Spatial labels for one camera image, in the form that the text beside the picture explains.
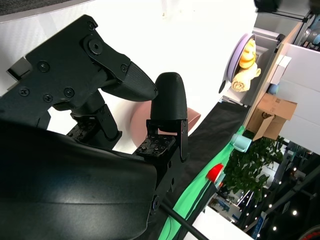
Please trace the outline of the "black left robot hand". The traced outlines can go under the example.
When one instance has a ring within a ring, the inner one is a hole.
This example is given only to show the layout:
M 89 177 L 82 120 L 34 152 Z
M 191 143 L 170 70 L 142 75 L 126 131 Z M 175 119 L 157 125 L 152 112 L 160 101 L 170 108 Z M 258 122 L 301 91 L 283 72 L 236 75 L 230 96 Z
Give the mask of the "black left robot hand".
M 282 3 L 282 0 L 254 0 L 256 11 L 258 13 L 276 12 Z

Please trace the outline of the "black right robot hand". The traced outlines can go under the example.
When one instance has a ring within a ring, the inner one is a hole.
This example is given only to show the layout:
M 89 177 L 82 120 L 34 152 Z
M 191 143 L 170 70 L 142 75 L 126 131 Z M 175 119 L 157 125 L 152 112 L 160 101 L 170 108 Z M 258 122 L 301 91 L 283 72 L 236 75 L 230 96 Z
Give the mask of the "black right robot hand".
M 163 209 L 188 160 L 184 83 L 152 81 L 83 15 L 16 62 L 0 98 L 0 237 L 133 240 Z M 132 154 L 102 92 L 151 102 Z

